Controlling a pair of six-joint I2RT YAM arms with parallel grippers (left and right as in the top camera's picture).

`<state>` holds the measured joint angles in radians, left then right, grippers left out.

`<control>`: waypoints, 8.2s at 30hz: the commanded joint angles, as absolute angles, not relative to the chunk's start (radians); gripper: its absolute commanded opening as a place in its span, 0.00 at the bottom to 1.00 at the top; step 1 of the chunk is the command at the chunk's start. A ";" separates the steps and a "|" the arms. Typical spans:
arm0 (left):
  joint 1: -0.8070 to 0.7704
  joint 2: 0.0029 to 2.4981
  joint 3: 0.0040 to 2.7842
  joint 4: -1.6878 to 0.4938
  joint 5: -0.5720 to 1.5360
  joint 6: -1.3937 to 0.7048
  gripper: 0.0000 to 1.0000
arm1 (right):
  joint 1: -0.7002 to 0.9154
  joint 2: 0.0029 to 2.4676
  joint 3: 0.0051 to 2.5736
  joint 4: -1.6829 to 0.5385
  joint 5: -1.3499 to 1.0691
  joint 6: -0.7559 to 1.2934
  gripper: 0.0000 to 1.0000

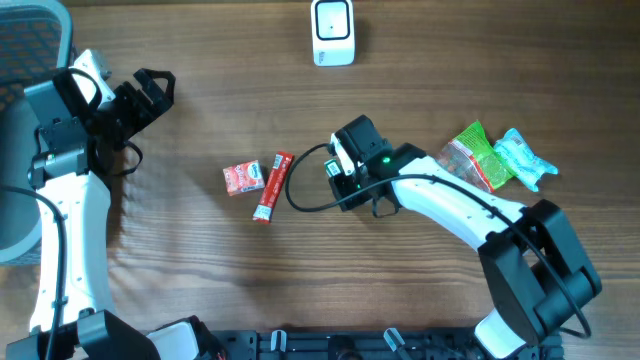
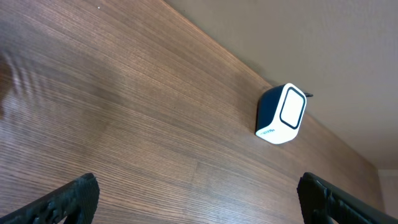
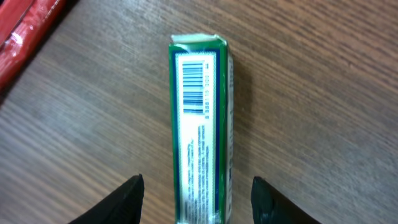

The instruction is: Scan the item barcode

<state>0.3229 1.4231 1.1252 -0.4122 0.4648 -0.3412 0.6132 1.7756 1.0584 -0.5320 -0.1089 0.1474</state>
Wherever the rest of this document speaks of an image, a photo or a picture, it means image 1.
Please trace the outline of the green white medicine box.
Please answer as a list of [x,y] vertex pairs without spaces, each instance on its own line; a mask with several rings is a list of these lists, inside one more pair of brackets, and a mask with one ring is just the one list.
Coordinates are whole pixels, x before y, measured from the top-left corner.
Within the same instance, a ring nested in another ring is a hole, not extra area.
[[343,173],[340,163],[336,159],[329,159],[324,163],[326,174],[329,178]]

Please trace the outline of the red tissue pack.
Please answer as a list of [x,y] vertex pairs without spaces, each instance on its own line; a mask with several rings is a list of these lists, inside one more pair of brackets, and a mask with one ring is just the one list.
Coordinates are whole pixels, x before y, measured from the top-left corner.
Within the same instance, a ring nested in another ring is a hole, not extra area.
[[258,160],[233,165],[223,169],[226,190],[230,196],[262,189],[265,180]]

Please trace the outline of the red stick sachet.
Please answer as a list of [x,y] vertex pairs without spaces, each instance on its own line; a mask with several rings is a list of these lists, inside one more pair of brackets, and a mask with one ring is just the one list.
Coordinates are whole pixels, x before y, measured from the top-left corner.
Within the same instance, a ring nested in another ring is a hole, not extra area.
[[266,187],[253,214],[254,221],[264,224],[271,222],[273,210],[293,160],[294,155],[291,153],[278,152],[275,155]]

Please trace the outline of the green snack bag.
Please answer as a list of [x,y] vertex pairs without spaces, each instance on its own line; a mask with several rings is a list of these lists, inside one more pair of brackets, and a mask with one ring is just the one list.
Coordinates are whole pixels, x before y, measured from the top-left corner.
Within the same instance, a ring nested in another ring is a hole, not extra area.
[[436,161],[449,173],[488,193],[513,177],[509,166],[489,143],[479,121],[451,139],[436,155]]

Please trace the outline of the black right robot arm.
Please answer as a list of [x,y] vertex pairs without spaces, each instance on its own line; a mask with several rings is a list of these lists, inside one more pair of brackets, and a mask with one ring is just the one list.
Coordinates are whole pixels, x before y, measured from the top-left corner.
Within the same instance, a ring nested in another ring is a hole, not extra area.
[[493,310],[471,332],[467,354],[506,359],[564,331],[602,283],[566,214],[540,200],[527,207],[480,190],[422,149],[393,147],[361,115],[332,133],[325,164],[344,211],[388,199],[419,213],[477,252]]

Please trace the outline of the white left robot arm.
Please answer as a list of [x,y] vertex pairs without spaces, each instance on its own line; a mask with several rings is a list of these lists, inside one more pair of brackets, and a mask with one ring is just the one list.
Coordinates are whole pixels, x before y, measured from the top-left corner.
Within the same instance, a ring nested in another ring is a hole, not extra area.
[[9,359],[204,359],[217,338],[195,316],[142,333],[113,308],[106,225],[115,153],[174,104],[176,78],[141,68],[135,85],[110,89],[100,75],[56,69],[25,88],[47,149],[36,153],[24,195],[41,221],[40,284],[29,335],[6,347]]

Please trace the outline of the mint green wipes pack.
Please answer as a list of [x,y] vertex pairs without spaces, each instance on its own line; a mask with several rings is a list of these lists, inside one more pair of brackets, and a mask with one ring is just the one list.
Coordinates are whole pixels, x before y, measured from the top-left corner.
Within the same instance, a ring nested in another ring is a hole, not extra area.
[[537,182],[544,174],[558,175],[556,166],[538,157],[519,131],[511,128],[494,144],[494,150],[502,157],[511,172],[532,192],[538,192]]

